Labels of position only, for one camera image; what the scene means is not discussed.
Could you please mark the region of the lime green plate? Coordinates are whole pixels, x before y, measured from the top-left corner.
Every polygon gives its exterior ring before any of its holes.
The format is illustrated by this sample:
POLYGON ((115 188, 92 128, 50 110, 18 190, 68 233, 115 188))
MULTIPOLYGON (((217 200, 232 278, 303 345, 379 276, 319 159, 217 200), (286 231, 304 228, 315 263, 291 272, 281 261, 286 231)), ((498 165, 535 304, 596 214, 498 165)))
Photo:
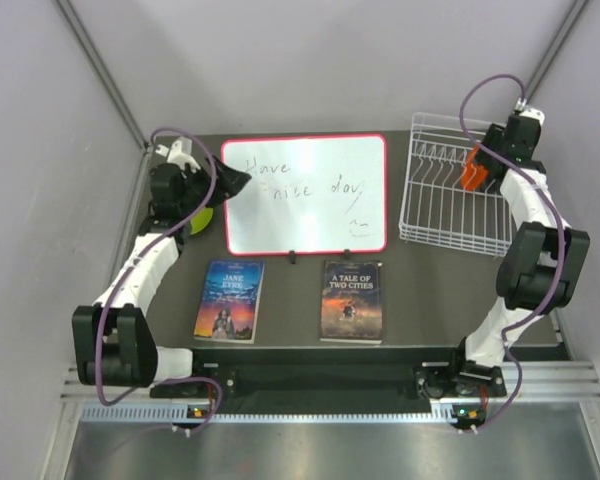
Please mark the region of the lime green plate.
POLYGON ((214 216, 214 209, 205 207, 201 209, 190 220, 191 235, 197 235, 205 230, 211 223, 214 216))

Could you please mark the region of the orange plate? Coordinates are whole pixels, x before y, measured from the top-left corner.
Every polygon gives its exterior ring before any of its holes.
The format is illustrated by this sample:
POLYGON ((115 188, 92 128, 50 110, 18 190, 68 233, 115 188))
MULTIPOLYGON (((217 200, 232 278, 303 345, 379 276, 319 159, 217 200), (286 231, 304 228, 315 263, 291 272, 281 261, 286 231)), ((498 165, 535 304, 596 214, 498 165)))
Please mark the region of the orange plate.
POLYGON ((460 179, 465 191, 477 191, 485 182, 488 171, 476 161, 480 148, 475 146, 467 155, 460 179))

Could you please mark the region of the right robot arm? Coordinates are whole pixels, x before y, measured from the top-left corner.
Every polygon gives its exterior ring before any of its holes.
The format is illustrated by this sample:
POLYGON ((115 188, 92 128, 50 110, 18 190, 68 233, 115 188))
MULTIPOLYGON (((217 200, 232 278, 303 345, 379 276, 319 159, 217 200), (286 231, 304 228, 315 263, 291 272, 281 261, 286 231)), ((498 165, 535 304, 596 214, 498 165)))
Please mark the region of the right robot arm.
POLYGON ((419 371, 418 389, 426 398, 504 396, 501 365, 512 345, 574 294, 590 237, 558 212, 544 165, 533 158, 543 123, 541 111, 518 107, 505 125, 489 126, 465 162, 462 187, 496 184, 516 234, 499 267, 497 300, 485 320, 461 340, 446 366, 419 371))

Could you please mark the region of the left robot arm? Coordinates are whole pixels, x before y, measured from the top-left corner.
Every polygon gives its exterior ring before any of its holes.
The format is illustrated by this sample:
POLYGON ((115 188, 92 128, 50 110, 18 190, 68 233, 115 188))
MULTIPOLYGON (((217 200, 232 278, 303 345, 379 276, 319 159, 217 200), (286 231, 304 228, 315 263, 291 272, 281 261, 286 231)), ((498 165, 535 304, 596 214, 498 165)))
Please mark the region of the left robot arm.
POLYGON ((140 388, 171 380, 189 397, 206 387, 207 374, 193 363, 192 351, 157 346, 146 314, 192 235, 192 216, 235 197, 251 179, 215 156, 209 163, 213 169, 206 171, 185 156, 151 169, 148 211, 129 257, 110 287, 72 316, 81 383, 140 388))

